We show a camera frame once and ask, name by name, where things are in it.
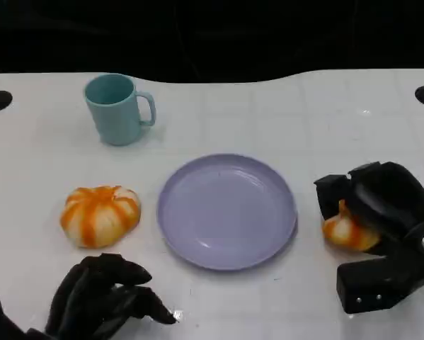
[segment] light blue mug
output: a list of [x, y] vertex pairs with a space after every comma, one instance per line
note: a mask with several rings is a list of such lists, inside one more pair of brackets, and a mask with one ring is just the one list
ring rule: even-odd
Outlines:
[[[138, 96], [149, 102], [150, 121], [141, 120]], [[104, 74], [91, 80], [84, 98], [102, 141], [108, 144], [128, 145], [139, 138], [142, 126], [155, 124], [154, 98], [136, 91], [133, 81], [122, 74]]]

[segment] plate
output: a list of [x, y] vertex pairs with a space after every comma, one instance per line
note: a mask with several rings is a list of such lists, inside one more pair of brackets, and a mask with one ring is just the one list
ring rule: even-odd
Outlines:
[[178, 255], [228, 271], [269, 259], [297, 227], [294, 196], [282, 177], [236, 154], [202, 157], [177, 170], [159, 196], [157, 217]]

